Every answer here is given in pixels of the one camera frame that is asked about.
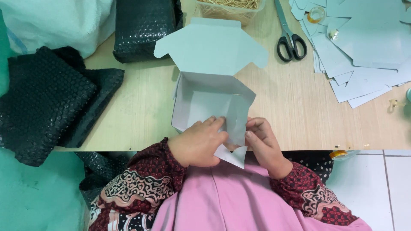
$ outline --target batik sleeve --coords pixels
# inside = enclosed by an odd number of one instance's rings
[[[92,202],[89,231],[146,231],[161,203],[178,192],[187,168],[173,157],[167,138],[135,154],[126,170]]]
[[[293,163],[293,170],[281,180],[270,180],[271,189],[291,207],[307,217],[335,225],[349,225],[358,218],[325,187],[311,169]]]

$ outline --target tape roll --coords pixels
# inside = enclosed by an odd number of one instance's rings
[[[339,158],[346,157],[347,155],[348,153],[344,150],[338,150],[338,151],[334,151],[330,153],[331,159],[339,159]]]
[[[307,19],[311,23],[318,23],[324,18],[325,15],[326,12],[324,11],[324,8],[314,7],[308,12]]]

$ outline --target woman's right hand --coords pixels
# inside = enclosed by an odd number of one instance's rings
[[[245,140],[251,146],[260,166],[268,170],[273,179],[286,177],[293,169],[291,161],[286,159],[265,118],[248,118]]]

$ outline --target floor tile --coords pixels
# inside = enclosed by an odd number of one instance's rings
[[[387,156],[411,156],[411,150],[384,150]]]
[[[395,231],[411,230],[411,157],[386,157]]]
[[[379,154],[379,155],[382,155],[383,151],[382,150],[360,150],[359,154]]]
[[[335,161],[327,187],[373,231],[393,231],[384,156],[355,155]]]

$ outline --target black scissors handle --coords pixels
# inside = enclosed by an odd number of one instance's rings
[[[278,53],[278,56],[280,57],[280,59],[281,59],[282,61],[284,61],[284,62],[290,62],[290,61],[291,61],[292,59],[294,59],[294,58],[297,59],[297,60],[301,60],[301,59],[303,59],[303,58],[307,55],[307,45],[305,44],[304,40],[303,40],[300,36],[298,36],[298,35],[296,35],[296,34],[291,35],[291,42],[294,44],[294,48],[292,48],[292,47],[288,44],[287,38],[286,38],[285,36],[282,36],[282,37],[278,40],[278,43],[277,43],[277,53]],[[297,42],[301,43],[302,49],[304,50],[304,52],[302,53],[301,56],[298,54]],[[284,56],[281,54],[280,45],[284,45],[284,46],[285,46],[285,49],[286,49],[286,51],[287,51],[288,58],[284,57]]]

